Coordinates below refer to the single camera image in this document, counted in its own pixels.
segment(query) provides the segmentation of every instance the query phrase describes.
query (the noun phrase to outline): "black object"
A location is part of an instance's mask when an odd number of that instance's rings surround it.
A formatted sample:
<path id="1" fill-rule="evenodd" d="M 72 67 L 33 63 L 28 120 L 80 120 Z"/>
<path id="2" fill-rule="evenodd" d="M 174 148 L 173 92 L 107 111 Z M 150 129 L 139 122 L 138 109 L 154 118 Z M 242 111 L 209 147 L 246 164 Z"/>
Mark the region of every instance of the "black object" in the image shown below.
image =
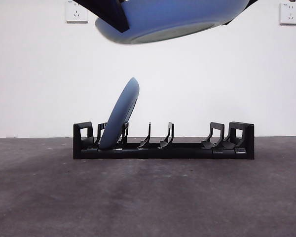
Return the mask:
<path id="1" fill-rule="evenodd" d="M 257 2 L 257 1 L 258 1 L 258 0 L 250 0 L 250 1 L 248 2 L 248 5 L 246 6 L 245 9 L 247 9 L 249 6 L 251 6 L 253 3 L 255 3 L 255 2 Z M 224 26 L 228 25 L 228 24 L 229 24 L 230 22 L 232 22 L 232 21 L 233 21 L 233 19 L 232 19 L 231 21 L 225 23 Z"/>
<path id="2" fill-rule="evenodd" d="M 129 29 L 124 10 L 120 5 L 125 0 L 74 0 L 84 6 L 102 20 L 113 26 L 120 32 Z"/>
<path id="3" fill-rule="evenodd" d="M 168 134 L 159 143 L 150 142 L 151 123 L 148 136 L 141 142 L 127 142 L 129 123 L 122 127 L 122 137 L 113 149 L 100 150 L 101 130 L 106 123 L 98 125 L 98 136 L 93 137 L 92 123 L 74 124 L 74 159 L 95 158 L 215 158 L 215 159 L 254 159 L 254 124 L 230 122 L 229 133 L 224 139 L 224 124 L 212 122 L 210 134 L 205 141 L 176 143 L 174 124 L 169 123 Z M 87 128 L 86 138 L 81 137 L 81 129 Z M 211 142 L 213 129 L 220 130 L 218 142 Z M 236 130 L 242 131 L 242 137 L 236 136 Z"/>

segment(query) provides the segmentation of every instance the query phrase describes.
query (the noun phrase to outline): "dish rack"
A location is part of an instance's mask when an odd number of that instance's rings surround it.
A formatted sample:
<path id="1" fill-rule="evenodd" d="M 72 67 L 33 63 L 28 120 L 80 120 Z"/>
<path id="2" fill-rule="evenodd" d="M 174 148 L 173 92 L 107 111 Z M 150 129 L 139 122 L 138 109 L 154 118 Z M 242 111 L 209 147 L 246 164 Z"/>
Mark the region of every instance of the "dish rack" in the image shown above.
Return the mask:
<path id="1" fill-rule="evenodd" d="M 107 123 L 98 124 L 97 137 L 93 136 L 91 122 L 74 124 L 74 159 L 103 158 L 205 158 L 205 159 L 254 159 L 254 124 L 230 122 L 227 137 L 224 138 L 224 124 L 211 122 L 208 137 L 199 142 L 174 142 L 174 124 L 168 124 L 168 134 L 160 142 L 151 142 L 151 123 L 148 136 L 141 142 L 128 142 L 129 123 L 121 128 L 121 138 L 111 149 L 99 149 L 101 131 Z M 87 137 L 81 137 L 81 130 L 87 128 Z M 213 130 L 220 131 L 217 142 L 212 142 Z M 237 130 L 242 137 L 237 137 Z"/>

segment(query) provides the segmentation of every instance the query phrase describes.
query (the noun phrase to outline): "electrical outlet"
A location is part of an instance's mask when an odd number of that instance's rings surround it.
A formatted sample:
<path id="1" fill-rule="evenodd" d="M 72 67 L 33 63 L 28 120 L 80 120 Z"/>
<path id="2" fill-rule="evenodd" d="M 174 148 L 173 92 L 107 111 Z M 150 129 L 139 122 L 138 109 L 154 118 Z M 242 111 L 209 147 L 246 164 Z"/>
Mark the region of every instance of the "electrical outlet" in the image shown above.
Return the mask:
<path id="1" fill-rule="evenodd" d="M 296 25 L 296 2 L 281 3 L 281 25 Z"/>
<path id="2" fill-rule="evenodd" d="M 66 1 L 67 23 L 88 23 L 89 11 L 75 1 Z"/>

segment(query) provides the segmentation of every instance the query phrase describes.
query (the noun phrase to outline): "blue bowl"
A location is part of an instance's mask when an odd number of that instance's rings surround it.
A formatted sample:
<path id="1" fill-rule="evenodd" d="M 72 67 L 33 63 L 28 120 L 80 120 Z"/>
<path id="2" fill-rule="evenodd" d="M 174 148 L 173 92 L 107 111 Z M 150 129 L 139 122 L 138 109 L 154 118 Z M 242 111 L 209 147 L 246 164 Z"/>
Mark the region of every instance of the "blue bowl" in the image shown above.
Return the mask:
<path id="1" fill-rule="evenodd" d="M 116 145 L 123 124 L 128 122 L 134 110 L 138 95 L 139 84 L 135 78 L 131 78 L 113 108 L 100 141 L 100 149 L 109 149 Z"/>
<path id="2" fill-rule="evenodd" d="M 121 33 L 98 18 L 99 31 L 117 43 L 167 40 L 233 20 L 249 0 L 129 0 L 122 2 L 130 29 Z"/>

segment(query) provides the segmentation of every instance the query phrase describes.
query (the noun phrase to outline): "gray concrete floor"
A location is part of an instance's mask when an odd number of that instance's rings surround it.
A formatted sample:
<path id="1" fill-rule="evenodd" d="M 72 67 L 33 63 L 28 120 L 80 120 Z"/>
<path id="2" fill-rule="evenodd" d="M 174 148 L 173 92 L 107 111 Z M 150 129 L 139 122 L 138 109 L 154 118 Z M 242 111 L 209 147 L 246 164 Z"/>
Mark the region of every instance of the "gray concrete floor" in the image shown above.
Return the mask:
<path id="1" fill-rule="evenodd" d="M 255 160 L 72 160 L 72 139 L 0 139 L 0 237 L 296 237 L 296 137 Z"/>

